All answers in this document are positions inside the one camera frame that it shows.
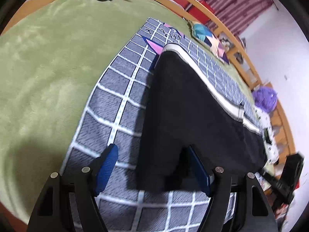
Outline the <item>green fleece blanket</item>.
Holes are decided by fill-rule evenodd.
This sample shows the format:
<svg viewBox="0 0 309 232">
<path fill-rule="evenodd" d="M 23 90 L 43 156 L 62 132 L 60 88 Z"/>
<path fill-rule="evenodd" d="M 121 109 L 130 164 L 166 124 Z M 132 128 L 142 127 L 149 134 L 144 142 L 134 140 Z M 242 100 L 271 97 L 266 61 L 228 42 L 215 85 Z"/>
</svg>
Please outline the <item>green fleece blanket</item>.
<svg viewBox="0 0 309 232">
<path fill-rule="evenodd" d="M 1 36 L 1 203 L 21 221 L 61 171 L 96 82 L 148 18 L 191 32 L 153 0 L 56 0 Z"/>
</svg>

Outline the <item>white spotted storage box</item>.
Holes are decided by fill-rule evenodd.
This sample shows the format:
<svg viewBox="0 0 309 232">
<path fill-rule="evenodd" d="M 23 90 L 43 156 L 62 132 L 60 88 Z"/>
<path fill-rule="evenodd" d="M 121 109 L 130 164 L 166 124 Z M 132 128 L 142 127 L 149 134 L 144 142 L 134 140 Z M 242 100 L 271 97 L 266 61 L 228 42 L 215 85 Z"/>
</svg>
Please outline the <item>white spotted storage box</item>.
<svg viewBox="0 0 309 232">
<path fill-rule="evenodd" d="M 271 175 L 275 175 L 275 164 L 279 160 L 279 151 L 277 143 L 274 138 L 274 132 L 271 125 L 270 116 L 267 112 L 263 111 L 261 108 L 255 106 L 255 114 L 258 118 L 258 122 L 262 127 L 263 143 L 265 146 L 265 151 L 267 155 L 267 162 L 264 169 Z"/>
</svg>

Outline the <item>red chair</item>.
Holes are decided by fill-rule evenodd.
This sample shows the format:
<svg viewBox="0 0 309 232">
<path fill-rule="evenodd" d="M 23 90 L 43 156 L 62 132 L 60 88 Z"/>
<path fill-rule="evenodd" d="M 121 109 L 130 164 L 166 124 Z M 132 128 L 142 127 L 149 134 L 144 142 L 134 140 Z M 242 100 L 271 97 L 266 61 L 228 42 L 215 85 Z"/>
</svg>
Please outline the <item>red chair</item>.
<svg viewBox="0 0 309 232">
<path fill-rule="evenodd" d="M 169 0 L 171 2 L 176 3 L 177 5 L 181 6 L 184 10 L 186 10 L 190 15 L 196 18 L 202 24 L 206 24 L 210 21 L 210 18 L 202 13 L 197 7 L 189 3 L 187 0 Z"/>
</svg>

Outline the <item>grey checked star bedsheet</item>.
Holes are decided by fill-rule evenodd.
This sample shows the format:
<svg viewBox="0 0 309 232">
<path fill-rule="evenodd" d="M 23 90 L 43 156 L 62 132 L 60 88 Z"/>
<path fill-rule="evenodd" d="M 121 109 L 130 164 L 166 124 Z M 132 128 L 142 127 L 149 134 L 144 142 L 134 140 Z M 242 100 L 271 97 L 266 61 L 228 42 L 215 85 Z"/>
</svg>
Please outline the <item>grey checked star bedsheet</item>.
<svg viewBox="0 0 309 232">
<path fill-rule="evenodd" d="M 111 143 L 118 160 L 106 189 L 95 200 L 110 231 L 196 231 L 209 203 L 201 192 L 153 195 L 135 189 L 135 166 L 155 61 L 155 46 L 181 45 L 217 92 L 244 105 L 244 123 L 259 131 L 248 86 L 236 69 L 225 66 L 193 39 L 189 30 L 148 18 L 96 82 L 83 110 L 61 172 L 68 179 Z"/>
</svg>

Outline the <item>colourful geometric pillow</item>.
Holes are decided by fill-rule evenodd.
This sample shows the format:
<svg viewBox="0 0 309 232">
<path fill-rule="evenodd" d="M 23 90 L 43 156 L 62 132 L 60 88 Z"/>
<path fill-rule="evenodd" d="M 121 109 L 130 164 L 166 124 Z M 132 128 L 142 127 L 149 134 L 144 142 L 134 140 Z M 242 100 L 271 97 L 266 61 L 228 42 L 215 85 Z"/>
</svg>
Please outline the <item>colourful geometric pillow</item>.
<svg viewBox="0 0 309 232">
<path fill-rule="evenodd" d="M 191 24 L 192 35 L 199 42 L 205 44 L 212 54 L 221 58 L 225 63 L 229 64 L 229 60 L 225 51 L 225 47 L 221 41 L 213 34 L 213 32 L 203 24 L 194 21 Z"/>
</svg>

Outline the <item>purple fluffy plush toy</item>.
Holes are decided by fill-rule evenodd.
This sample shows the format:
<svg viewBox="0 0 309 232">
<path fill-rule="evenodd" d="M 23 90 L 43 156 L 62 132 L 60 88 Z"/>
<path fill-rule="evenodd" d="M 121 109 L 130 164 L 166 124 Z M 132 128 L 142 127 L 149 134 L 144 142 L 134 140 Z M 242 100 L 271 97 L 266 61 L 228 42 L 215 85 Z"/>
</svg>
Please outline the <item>purple fluffy plush toy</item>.
<svg viewBox="0 0 309 232">
<path fill-rule="evenodd" d="M 277 92 L 268 86 L 260 86 L 252 92 L 254 97 L 255 106 L 263 111 L 270 113 L 274 111 L 278 102 Z"/>
</svg>

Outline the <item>black pants with white stripe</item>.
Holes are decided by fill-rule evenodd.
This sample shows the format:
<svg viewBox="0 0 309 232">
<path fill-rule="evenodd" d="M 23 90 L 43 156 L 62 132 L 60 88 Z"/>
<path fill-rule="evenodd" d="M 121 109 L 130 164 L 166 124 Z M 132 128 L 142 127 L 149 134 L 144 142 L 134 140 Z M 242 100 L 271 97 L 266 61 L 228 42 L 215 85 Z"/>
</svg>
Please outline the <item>black pants with white stripe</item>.
<svg viewBox="0 0 309 232">
<path fill-rule="evenodd" d="M 189 145 L 206 170 L 220 166 L 234 180 L 264 167 L 261 130 L 244 104 L 224 98 L 181 46 L 167 44 L 154 69 L 136 167 L 139 190 L 200 191 Z"/>
</svg>

